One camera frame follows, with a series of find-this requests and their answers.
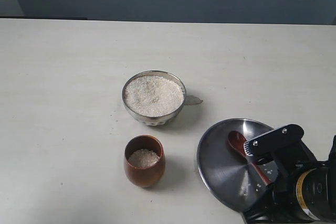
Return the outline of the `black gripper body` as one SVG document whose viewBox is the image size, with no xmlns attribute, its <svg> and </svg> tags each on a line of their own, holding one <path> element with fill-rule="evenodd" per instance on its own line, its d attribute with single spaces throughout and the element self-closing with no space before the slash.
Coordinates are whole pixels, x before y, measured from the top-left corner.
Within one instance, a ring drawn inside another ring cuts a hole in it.
<svg viewBox="0 0 336 224">
<path fill-rule="evenodd" d="M 278 176 L 252 207 L 245 223 L 328 222 L 328 162 L 318 161 L 300 140 L 275 152 Z"/>
</svg>

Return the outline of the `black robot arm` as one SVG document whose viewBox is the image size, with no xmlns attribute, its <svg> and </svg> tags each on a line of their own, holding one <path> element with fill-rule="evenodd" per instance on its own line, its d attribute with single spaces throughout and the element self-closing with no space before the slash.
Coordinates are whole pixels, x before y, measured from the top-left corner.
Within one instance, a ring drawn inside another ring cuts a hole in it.
<svg viewBox="0 0 336 224">
<path fill-rule="evenodd" d="M 255 165 L 275 162 L 277 177 L 241 212 L 245 223 L 335 223 L 335 146 L 318 161 L 302 141 L 304 130 L 288 124 L 244 143 Z"/>
</svg>

